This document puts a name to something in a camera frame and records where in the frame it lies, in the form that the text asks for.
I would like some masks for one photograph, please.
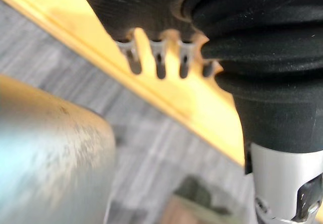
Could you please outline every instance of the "silver metal tube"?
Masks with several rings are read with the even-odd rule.
[[[0,76],[1,224],[103,224],[114,158],[105,120]]]
[[[297,211],[298,190],[323,173],[323,151],[287,153],[252,143],[251,158],[258,217],[265,224],[296,223],[291,220]],[[311,223],[316,212],[312,210],[302,223]]]

